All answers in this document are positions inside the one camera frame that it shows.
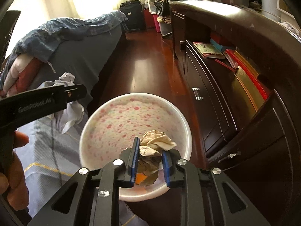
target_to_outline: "black bag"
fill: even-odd
[[[128,18],[128,21],[126,21],[125,24],[130,32],[146,29],[140,1],[132,0],[121,3],[119,10]]]
[[[156,14],[159,16],[170,16],[169,3],[166,2],[154,2]]]

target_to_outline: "pillow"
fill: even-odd
[[[27,91],[34,78],[38,74],[43,62],[37,58],[33,58],[25,69],[19,74],[19,78],[7,91],[6,96],[12,96],[20,92]]]
[[[0,96],[9,97],[26,91],[41,65],[42,62],[37,58],[27,53],[20,54],[9,69],[4,81],[3,91],[0,91]]]

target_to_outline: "red box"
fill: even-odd
[[[154,18],[150,11],[148,9],[144,9],[143,12],[146,28],[155,28]]]
[[[231,42],[229,42],[225,37],[217,34],[215,31],[211,31],[210,33],[211,39],[213,39],[217,44],[222,46],[234,46]]]

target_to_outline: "human hand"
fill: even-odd
[[[26,134],[15,132],[14,148],[22,147],[28,142],[29,138]],[[10,186],[7,194],[8,203],[16,211],[25,209],[29,203],[29,194],[23,167],[15,152],[13,152],[13,162],[8,169],[7,177],[0,173],[0,194],[3,194],[8,186]]]

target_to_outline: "door knob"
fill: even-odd
[[[231,153],[230,155],[228,155],[228,156],[226,156],[226,157],[220,159],[220,160],[219,160],[219,163],[221,163],[222,161],[224,161],[224,160],[226,160],[226,159],[231,159],[231,158],[233,158],[233,157],[236,156],[236,155],[241,155],[241,152],[238,151],[237,153],[234,153],[234,154]]]
[[[180,50],[181,51],[186,50],[186,42],[184,40],[180,41]]]

